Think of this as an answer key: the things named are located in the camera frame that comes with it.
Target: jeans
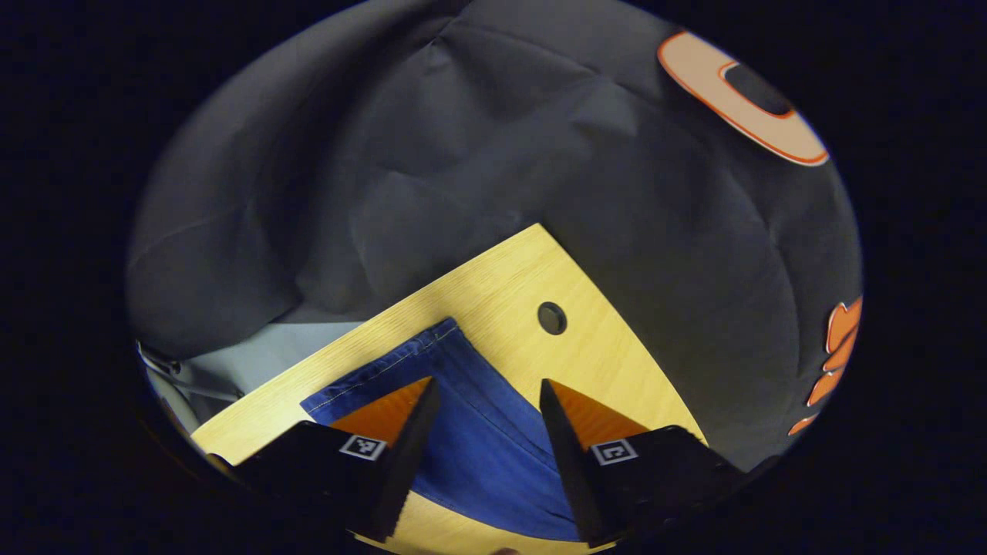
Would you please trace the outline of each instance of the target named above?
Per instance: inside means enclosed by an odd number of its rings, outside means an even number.
[[[452,318],[302,401],[329,425],[426,376],[441,408],[412,490],[515,533],[578,541],[541,413],[507,383]]]

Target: light wood surface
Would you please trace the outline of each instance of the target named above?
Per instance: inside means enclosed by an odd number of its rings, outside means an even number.
[[[553,301],[567,329],[542,330]],[[542,378],[591,395],[649,429],[702,432],[645,347],[603,294],[541,225],[531,226],[302,360],[202,425],[192,439],[238,464],[302,420],[299,403],[330,382],[452,316],[467,339],[538,407]],[[394,537],[398,553],[588,553],[585,543],[532,538],[482,524],[410,492]]]

